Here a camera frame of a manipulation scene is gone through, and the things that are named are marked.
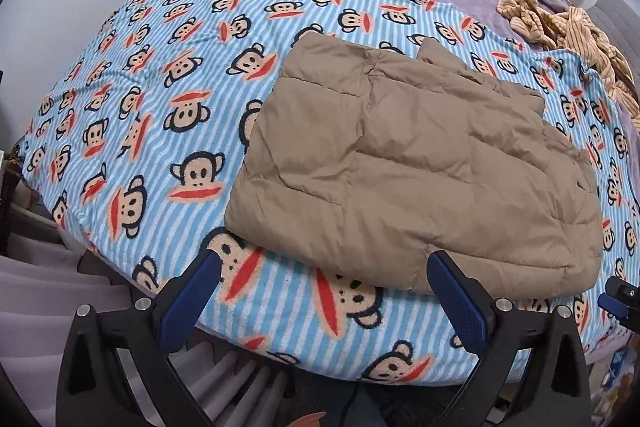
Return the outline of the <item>tan puffer jacket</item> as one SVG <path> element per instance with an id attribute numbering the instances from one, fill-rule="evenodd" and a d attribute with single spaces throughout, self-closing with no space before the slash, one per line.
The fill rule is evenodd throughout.
<path id="1" fill-rule="evenodd" d="M 544 99 L 434 40 L 417 57 L 311 32 L 288 52 L 224 214 L 268 251 L 427 293 L 447 251 L 491 295 L 591 288 L 601 208 L 587 153 Z"/>

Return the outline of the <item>blue striped monkey blanket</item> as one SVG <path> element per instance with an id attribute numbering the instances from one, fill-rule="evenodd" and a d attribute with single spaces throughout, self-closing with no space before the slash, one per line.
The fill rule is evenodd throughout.
<path id="1" fill-rule="evenodd" d="M 234 343 L 322 375 L 452 384 L 471 372 L 431 291 L 376 286 L 268 251 L 224 214 L 259 111 L 304 35 L 417 57 L 434 40 L 474 72 L 532 89 L 544 120 L 596 176 L 602 258 L 569 307 L 595 357 L 628 336 L 598 306 L 610 277 L 639 280 L 638 170 L 622 114 L 575 52 L 506 38 L 434 0 L 127 0 L 42 100 L 20 146 L 56 224 L 158 291 L 207 249 L 222 263 L 201 321 Z"/>

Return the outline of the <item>beige striped crumpled garment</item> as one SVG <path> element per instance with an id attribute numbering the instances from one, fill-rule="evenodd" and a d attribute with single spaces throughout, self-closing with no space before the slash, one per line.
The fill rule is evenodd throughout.
<path id="1" fill-rule="evenodd" d="M 566 49 L 578 54 L 600 75 L 608 97 L 620 102 L 639 130 L 639 98 L 626 56 L 593 23 L 588 13 L 570 5 L 564 12 L 544 10 L 538 0 L 499 0 L 497 12 L 528 43 L 544 50 Z"/>

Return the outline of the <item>grey quilted headboard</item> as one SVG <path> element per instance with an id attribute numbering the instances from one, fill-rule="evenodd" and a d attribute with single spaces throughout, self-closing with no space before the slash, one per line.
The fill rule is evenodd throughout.
<path id="1" fill-rule="evenodd" d="M 624 0 L 598 0 L 587 10 L 591 20 L 622 52 L 639 78 L 640 18 Z"/>

